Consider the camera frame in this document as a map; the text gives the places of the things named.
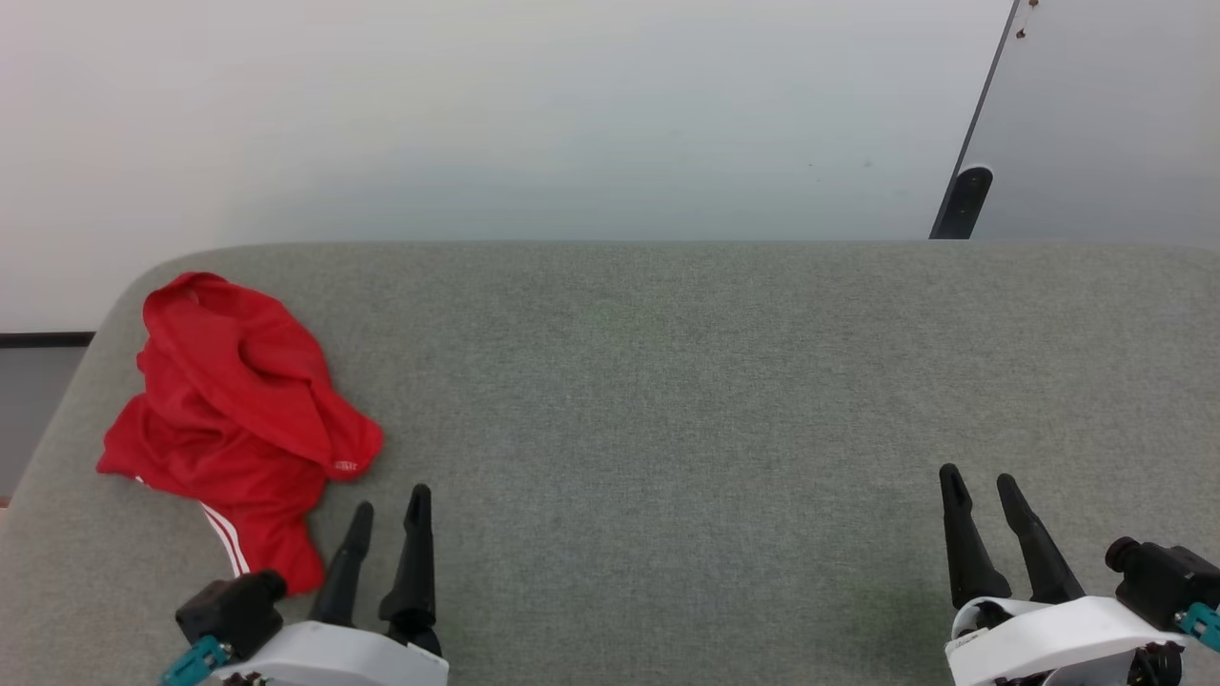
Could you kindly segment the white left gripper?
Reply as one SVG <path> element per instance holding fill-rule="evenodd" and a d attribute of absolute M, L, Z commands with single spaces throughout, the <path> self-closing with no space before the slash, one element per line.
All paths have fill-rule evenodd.
<path fill-rule="evenodd" d="M 353 624 L 372 527 L 375 505 L 361 502 L 318 587 L 310 620 L 283 627 L 253 658 L 220 668 L 211 677 L 214 685 L 248 685 L 253 675 L 257 685 L 447 685 L 450 664 L 440 658 L 436 634 L 429 487 L 416 485 L 411 491 L 396 576 L 379 601 L 388 637 Z"/>

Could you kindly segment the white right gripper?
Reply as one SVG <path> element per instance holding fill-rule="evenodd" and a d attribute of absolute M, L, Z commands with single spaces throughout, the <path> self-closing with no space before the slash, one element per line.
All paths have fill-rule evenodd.
<path fill-rule="evenodd" d="M 974 500 L 954 464 L 939 468 L 946 557 L 954 616 L 946 660 L 956 685 L 1124 685 L 1137 651 L 1187 647 L 1111 596 L 1086 594 L 1011 474 L 996 481 L 1006 525 L 1017 538 L 1031 601 L 1008 599 L 974 521 Z"/>

